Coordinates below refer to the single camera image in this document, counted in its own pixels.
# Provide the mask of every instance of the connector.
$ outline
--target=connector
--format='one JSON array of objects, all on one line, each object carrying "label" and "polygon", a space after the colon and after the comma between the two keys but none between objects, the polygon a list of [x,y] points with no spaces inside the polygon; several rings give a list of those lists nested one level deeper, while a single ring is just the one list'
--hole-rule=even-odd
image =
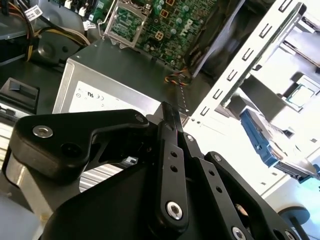
[{"label": "connector", "polygon": [[72,0],[66,0],[64,2],[64,7],[67,9],[71,9]]},{"label": "connector", "polygon": [[79,14],[80,16],[84,17],[84,16],[86,15],[86,11],[87,11],[87,8],[83,6],[83,7],[80,8],[78,14]]},{"label": "connector", "polygon": [[155,39],[161,41],[164,38],[164,34],[161,31],[158,31],[154,37]]}]

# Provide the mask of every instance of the white sticker label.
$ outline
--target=white sticker label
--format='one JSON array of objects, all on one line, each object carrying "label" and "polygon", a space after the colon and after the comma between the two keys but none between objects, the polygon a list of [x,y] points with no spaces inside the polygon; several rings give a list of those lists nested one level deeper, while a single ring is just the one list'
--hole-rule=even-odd
[{"label": "white sticker label", "polygon": [[33,7],[26,10],[24,13],[30,22],[43,14],[43,12],[41,11],[38,5],[34,5]]},{"label": "white sticker label", "polygon": [[121,109],[134,109],[144,115],[141,109],[82,81],[78,81],[69,112],[78,113]]},{"label": "white sticker label", "polygon": [[85,31],[88,31],[88,29],[95,29],[96,25],[89,20],[83,22],[83,28]]}]

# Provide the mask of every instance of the gray surface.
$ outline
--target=gray surface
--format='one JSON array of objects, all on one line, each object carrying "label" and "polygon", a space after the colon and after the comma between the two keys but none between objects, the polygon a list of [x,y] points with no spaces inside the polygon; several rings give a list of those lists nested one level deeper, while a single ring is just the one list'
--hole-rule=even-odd
[{"label": "gray surface", "polygon": [[284,109],[295,111],[284,100],[253,76],[244,81],[240,88],[270,123]]},{"label": "gray surface", "polygon": [[39,172],[26,168],[12,154],[9,157],[5,175],[10,182],[21,189],[43,226],[61,204],[80,193],[80,180],[67,185],[56,184]]},{"label": "gray surface", "polygon": [[[69,111],[78,81],[130,103],[146,114],[153,114],[163,101],[177,106],[176,86],[164,82],[165,76],[171,73],[168,67],[148,56],[129,48],[119,49],[108,39],[99,40],[68,60],[54,113]],[[196,79],[185,90],[192,96],[188,108],[196,109],[209,85]]]},{"label": "gray surface", "polygon": [[22,206],[0,194],[0,239],[32,240],[39,220]]},{"label": "gray surface", "polygon": [[8,78],[14,78],[27,85],[40,88],[37,114],[52,113],[62,74],[49,68],[42,68],[30,62],[18,60],[0,67],[0,86]]},{"label": "gray surface", "polygon": [[11,39],[26,34],[26,24],[18,17],[4,16],[0,12],[0,40]]},{"label": "gray surface", "polygon": [[247,109],[255,111],[256,113],[260,112],[252,102],[242,98],[239,95],[235,95],[231,98],[228,108],[238,119],[240,119],[240,115]]}]

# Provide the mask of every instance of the metal screw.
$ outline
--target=metal screw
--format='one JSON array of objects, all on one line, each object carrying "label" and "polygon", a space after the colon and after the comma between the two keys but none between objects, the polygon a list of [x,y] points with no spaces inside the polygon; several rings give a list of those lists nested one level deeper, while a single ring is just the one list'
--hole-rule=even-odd
[{"label": "metal screw", "polygon": [[175,220],[180,220],[182,218],[182,209],[174,201],[170,201],[166,204],[166,210],[170,217]]},{"label": "metal screw", "polygon": [[246,236],[244,235],[244,233],[236,226],[232,228],[232,234],[236,240],[246,240]]},{"label": "metal screw", "polygon": [[194,139],[192,136],[190,136],[190,135],[187,135],[186,137],[188,138],[188,140],[189,140],[190,142],[194,142],[194,141],[195,141],[195,139]]},{"label": "metal screw", "polygon": [[39,138],[47,139],[53,136],[54,132],[48,126],[35,126],[32,130],[33,134]]},{"label": "metal screw", "polygon": [[295,237],[291,234],[291,232],[285,231],[285,234],[287,235],[287,237],[288,237],[290,240],[296,240]]},{"label": "metal screw", "polygon": [[142,118],[142,116],[140,116],[140,115],[138,115],[138,114],[135,115],[135,118],[136,118],[139,122],[141,122],[141,123],[144,122],[144,119]]},{"label": "metal screw", "polygon": [[213,157],[214,157],[215,160],[217,160],[218,162],[221,162],[221,158],[220,158],[218,155],[214,154]]}]

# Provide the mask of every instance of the yellow wire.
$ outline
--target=yellow wire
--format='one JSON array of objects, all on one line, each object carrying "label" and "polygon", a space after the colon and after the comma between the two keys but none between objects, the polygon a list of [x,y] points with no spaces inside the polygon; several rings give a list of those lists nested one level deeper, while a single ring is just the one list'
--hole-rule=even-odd
[{"label": "yellow wire", "polygon": [[[12,6],[14,9],[16,9],[22,16],[24,16],[24,14],[22,13],[22,11],[17,7],[15,6],[14,4],[12,4],[11,2],[9,2],[10,6]],[[33,34],[35,34],[35,30],[34,30],[34,27],[32,26],[32,24],[30,23],[31,25],[31,30],[33,32]],[[27,58],[26,58],[26,61],[28,62],[31,58],[31,55],[32,55],[32,50],[33,50],[33,46],[29,46],[28,47],[28,52],[27,52]]]},{"label": "yellow wire", "polygon": [[[37,36],[40,31],[41,31],[41,30],[37,31],[34,35]],[[69,35],[67,35],[67,34],[65,34],[65,33],[61,32],[61,31],[59,31],[59,30],[56,30],[56,29],[48,29],[48,30],[46,30],[45,32],[54,33],[54,34],[59,34],[59,35],[62,35],[62,36],[67,37],[68,39],[71,39],[71,40],[75,41],[76,43],[78,43],[78,44],[80,44],[80,45],[84,45],[83,42],[80,42],[80,41],[76,40],[75,38],[73,38],[72,36],[69,36]]]},{"label": "yellow wire", "polygon": [[11,2],[9,2],[9,4],[10,4],[13,8],[15,8],[19,13],[21,13],[21,14],[23,15],[23,13],[21,12],[21,10],[20,10],[18,7],[16,7],[16,5],[12,4]]}]

